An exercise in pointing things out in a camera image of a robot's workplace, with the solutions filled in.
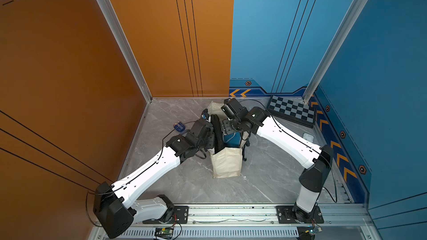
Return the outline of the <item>blue paddle case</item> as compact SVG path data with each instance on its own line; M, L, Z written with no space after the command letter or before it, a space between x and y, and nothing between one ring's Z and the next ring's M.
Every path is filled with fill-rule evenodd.
M232 134L223 135L223 142L226 147L239 148L241 142L241 134L239 132L234 132Z

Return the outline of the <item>cream canvas tote bag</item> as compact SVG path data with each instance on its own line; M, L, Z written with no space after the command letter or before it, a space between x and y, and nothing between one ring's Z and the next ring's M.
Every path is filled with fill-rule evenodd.
M221 110L222 104L210 102L207 109L203 111L202 116L206 117L210 122L212 114L218 115L220 122L227 119L226 114ZM242 163L246 160L245 148L250 144L248 133L240 133L241 142L239 148L225 147L222 151L214 154L214 148L205 150L208 152L212 166L214 178L230 178L237 177L241 174Z

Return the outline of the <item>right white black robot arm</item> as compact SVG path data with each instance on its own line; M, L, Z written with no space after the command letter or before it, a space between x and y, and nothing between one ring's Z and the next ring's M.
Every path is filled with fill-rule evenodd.
M228 117L224 131L256 134L280 147L299 162L304 170L299 177L300 192L290 210L297 223L314 221L316 203L332 170L333 149L311 143L280 124L260 107L248 110L236 99L224 100L221 110Z

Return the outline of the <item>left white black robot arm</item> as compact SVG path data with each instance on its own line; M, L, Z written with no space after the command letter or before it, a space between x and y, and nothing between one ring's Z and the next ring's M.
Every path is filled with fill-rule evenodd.
M186 134L171 137L158 154L136 171L113 184L101 183L94 192L93 213L108 237L114 239L138 222L172 222L174 205L168 197L161 194L150 200L138 198L199 150L213 148L214 138L213 125L201 118Z

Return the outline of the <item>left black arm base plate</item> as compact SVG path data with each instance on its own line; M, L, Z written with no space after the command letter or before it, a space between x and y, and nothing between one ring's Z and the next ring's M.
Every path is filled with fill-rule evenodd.
M159 220L146 220L143 224L187 224L189 217L189 206L175 206L173 210L168 209Z

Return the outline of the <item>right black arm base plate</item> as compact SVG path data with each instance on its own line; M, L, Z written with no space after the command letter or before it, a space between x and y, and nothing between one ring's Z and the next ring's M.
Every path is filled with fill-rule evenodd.
M315 205L311 212L305 212L298 206L276 206L280 224L323 224L324 219L320 207Z

